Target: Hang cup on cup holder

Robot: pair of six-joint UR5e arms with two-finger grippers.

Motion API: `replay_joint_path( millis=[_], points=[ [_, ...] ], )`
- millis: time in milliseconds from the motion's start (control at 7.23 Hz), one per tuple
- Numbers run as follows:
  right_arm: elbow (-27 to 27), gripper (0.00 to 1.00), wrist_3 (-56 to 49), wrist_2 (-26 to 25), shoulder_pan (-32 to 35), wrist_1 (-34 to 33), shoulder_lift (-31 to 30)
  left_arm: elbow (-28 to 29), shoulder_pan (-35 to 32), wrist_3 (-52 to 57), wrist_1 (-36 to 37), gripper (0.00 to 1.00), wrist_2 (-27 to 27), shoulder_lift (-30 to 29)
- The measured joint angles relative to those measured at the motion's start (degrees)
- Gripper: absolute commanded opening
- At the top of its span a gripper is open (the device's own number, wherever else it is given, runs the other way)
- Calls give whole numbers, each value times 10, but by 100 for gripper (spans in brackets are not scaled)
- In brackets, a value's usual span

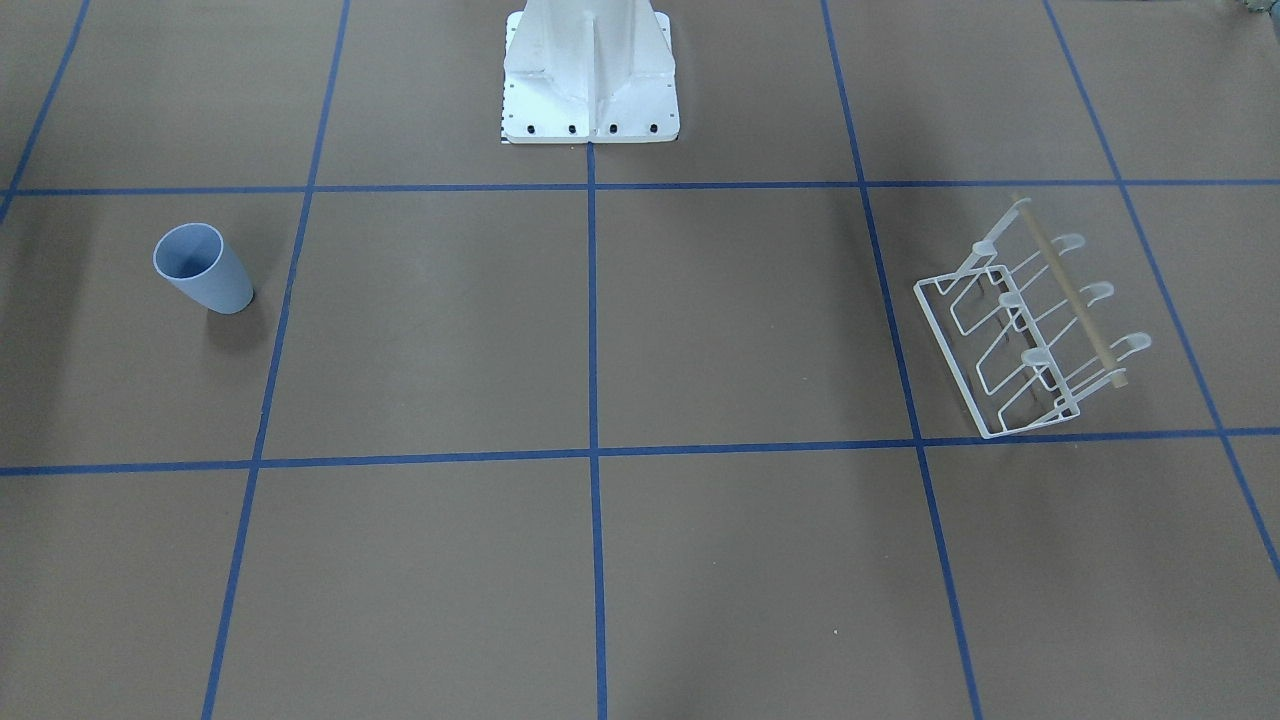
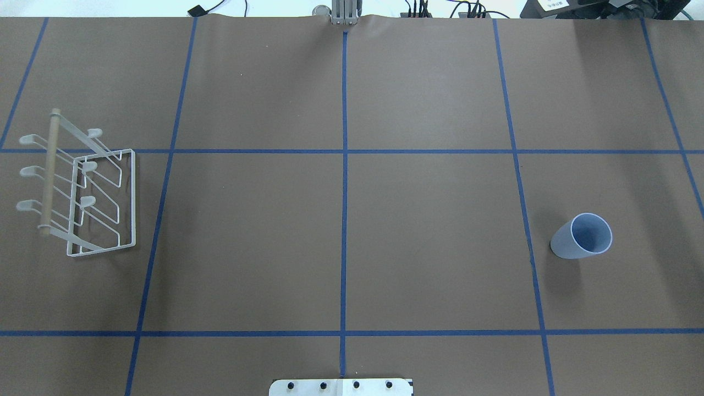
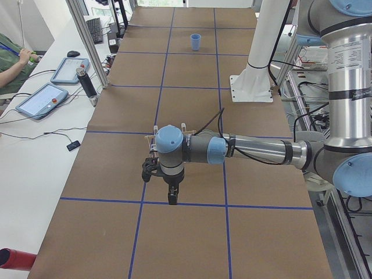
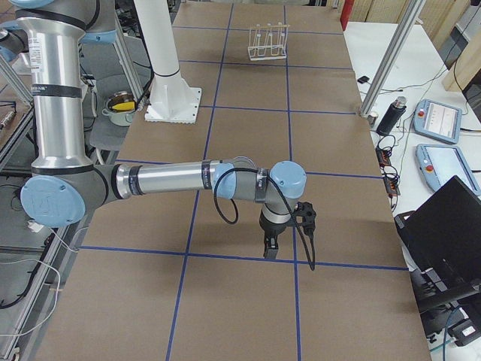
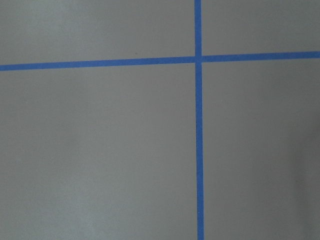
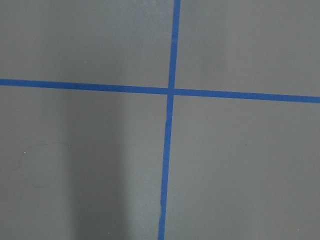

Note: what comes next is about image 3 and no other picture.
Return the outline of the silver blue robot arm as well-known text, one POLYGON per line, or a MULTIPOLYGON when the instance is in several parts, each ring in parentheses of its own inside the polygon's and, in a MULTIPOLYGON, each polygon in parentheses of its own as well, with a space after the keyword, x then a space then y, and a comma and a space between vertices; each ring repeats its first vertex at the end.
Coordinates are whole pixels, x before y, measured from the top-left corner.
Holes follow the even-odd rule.
POLYGON ((300 1, 300 45, 326 45, 330 134, 322 141, 267 141, 202 128, 189 133, 168 125, 155 130, 142 178, 162 177, 168 202, 177 203, 184 163, 222 164, 244 156, 316 173, 355 197, 371 195, 371 2, 300 1))

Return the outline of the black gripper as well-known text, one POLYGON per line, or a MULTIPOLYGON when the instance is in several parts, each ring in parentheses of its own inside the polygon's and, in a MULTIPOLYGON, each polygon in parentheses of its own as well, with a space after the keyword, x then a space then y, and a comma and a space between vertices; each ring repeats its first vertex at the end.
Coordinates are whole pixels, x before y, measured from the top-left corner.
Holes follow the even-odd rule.
POLYGON ((164 181, 169 185, 168 203, 169 205, 177 205, 178 186, 184 179, 184 166, 166 167, 161 165, 161 170, 164 173, 164 181))

